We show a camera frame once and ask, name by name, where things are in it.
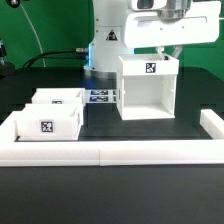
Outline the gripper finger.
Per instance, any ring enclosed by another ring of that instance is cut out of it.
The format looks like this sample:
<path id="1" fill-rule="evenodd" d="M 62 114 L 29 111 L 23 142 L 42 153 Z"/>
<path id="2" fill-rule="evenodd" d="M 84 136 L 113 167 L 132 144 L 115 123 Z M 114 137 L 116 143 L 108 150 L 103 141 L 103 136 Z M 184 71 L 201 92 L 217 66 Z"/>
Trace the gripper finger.
<path id="1" fill-rule="evenodd" d="M 159 55 L 161 60 L 165 60 L 165 56 L 163 54 L 164 47 L 156 47 L 157 54 Z"/>
<path id="2" fill-rule="evenodd" d="M 181 54 L 182 50 L 183 50 L 183 46 L 182 45 L 174 46 L 174 51 L 172 53 L 172 56 L 174 58 L 178 58 L 179 55 Z"/>

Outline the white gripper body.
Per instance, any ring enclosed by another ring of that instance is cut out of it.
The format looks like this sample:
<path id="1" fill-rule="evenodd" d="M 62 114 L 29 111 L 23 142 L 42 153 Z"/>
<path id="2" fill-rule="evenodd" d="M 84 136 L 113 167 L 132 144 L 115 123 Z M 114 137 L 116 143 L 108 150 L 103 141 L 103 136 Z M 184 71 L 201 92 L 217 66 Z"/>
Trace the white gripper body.
<path id="1" fill-rule="evenodd" d="M 167 20 L 142 12 L 126 17 L 123 41 L 129 48 L 145 48 L 215 42 L 218 36 L 218 11 L 190 11 L 182 19 Z"/>

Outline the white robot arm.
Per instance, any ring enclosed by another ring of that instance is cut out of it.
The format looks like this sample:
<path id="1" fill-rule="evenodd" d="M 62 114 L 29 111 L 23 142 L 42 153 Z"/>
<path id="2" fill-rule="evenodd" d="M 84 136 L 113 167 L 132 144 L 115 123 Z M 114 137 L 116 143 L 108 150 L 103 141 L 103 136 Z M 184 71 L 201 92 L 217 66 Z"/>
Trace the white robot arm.
<path id="1" fill-rule="evenodd" d="M 94 37 L 88 46 L 88 76 L 112 79 L 119 55 L 166 46 L 177 57 L 184 45 L 219 36 L 220 0 L 92 0 Z"/>

